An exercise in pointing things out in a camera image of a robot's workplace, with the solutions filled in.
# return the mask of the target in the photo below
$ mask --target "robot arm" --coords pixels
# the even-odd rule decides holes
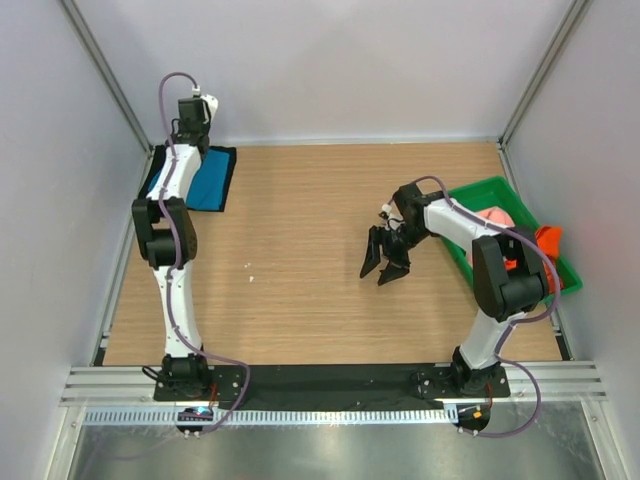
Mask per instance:
[[[424,195],[415,183],[400,187],[393,200],[401,217],[384,205],[380,216],[385,226],[369,230],[369,243],[360,277],[388,259],[378,280],[383,285],[409,273],[409,250],[428,236],[444,236],[472,253],[474,296],[480,307],[467,339],[453,354],[453,375],[462,394],[481,391],[499,365],[496,348],[513,320],[524,317],[549,293],[542,261],[528,247],[476,223],[447,203],[442,192]],[[535,243],[532,231],[514,229]],[[504,260],[516,260],[507,270]]]
[[[166,149],[165,161],[158,174],[155,186],[143,198],[133,202],[132,214],[138,240],[140,254],[153,269],[153,275],[158,282],[164,321],[165,357],[162,361],[163,382],[165,391],[170,395],[187,396],[182,392],[200,392],[206,390],[210,383],[206,359],[195,355],[176,336],[169,319],[167,306],[167,292],[171,292],[171,307],[174,320],[182,335],[191,345],[202,350],[202,340],[195,321],[193,299],[191,296],[191,273],[193,260],[198,251],[198,241],[195,229],[189,217],[185,198],[194,175],[200,168],[202,159],[209,149],[209,130],[211,121],[218,108],[218,101],[211,95],[200,95],[199,88],[194,88],[193,96],[179,100],[178,131],[172,133],[175,147],[173,162],[172,151]],[[176,262],[176,242],[172,232],[166,226],[161,226],[163,217],[159,200],[164,188],[163,201],[168,214],[175,224],[180,241],[181,262]],[[166,398],[156,388],[156,400],[173,400]]]

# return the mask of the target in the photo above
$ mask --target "blue cloth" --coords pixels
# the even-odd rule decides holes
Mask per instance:
[[[216,149],[215,147],[207,152],[191,182],[186,200],[187,208],[212,212],[224,210],[235,166],[235,155],[232,153],[234,153],[233,149]],[[148,191],[153,189],[159,176],[160,172],[153,177]]]

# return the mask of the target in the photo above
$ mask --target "metal floor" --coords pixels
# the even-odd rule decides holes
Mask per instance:
[[[522,424],[531,403],[495,404],[487,431]],[[70,479],[404,480],[604,479],[579,402],[545,403],[538,421],[508,439],[472,438],[452,425],[240,427],[200,439],[174,427],[82,429]]]

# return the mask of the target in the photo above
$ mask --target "wooden surface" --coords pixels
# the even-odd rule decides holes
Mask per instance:
[[[238,149],[226,211],[191,213],[206,349],[252,364],[449,361],[477,307],[442,241],[424,240],[411,273],[378,287],[376,271],[358,278],[367,232],[418,176],[453,188],[502,173],[489,143]],[[105,364],[157,365],[163,352],[158,288],[134,245]],[[517,329],[504,354],[560,359],[548,321]]]

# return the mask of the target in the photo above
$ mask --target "green tray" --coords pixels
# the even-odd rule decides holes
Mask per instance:
[[[534,230],[540,227],[540,224],[533,218],[533,215],[522,203],[518,194],[513,191],[503,177],[487,178],[486,180],[451,190],[450,194],[463,206],[474,212],[490,207],[500,207],[511,216],[516,225],[525,225]],[[473,270],[469,262],[467,262],[465,251],[449,240],[444,238],[443,240],[465,280],[473,288]],[[563,255],[560,255],[556,268],[564,284],[563,295],[582,288],[582,280],[580,280],[576,271]],[[545,302],[550,301],[552,297],[553,294],[549,295]]]

